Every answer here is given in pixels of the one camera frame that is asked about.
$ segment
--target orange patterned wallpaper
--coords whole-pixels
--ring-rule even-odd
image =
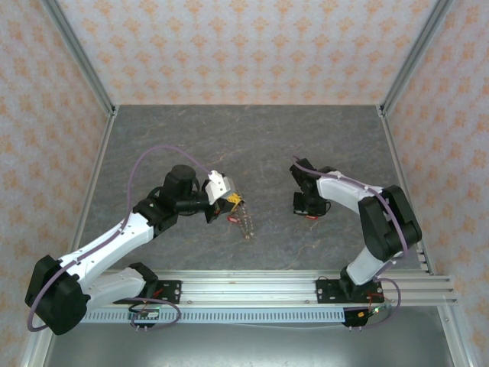
[[[0,2],[2,366],[20,364],[32,269],[68,248],[105,120],[41,2]]]
[[[61,0],[116,104],[377,104],[436,0]]]
[[[455,0],[388,117],[437,270],[456,276],[472,341],[489,361],[487,0]]]

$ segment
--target black mounting plate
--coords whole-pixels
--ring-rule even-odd
[[[362,292],[348,299],[339,285],[339,279],[318,279],[316,281],[316,296],[318,304],[368,304],[368,294],[383,294],[384,290],[380,282],[366,284]],[[384,302],[382,296],[372,296],[373,304]]]
[[[172,304],[180,303],[180,295],[182,294],[182,281],[158,281],[156,283],[155,296],[151,297],[157,300],[167,300]],[[115,304],[130,304],[138,305],[143,302],[139,300],[117,300]]]

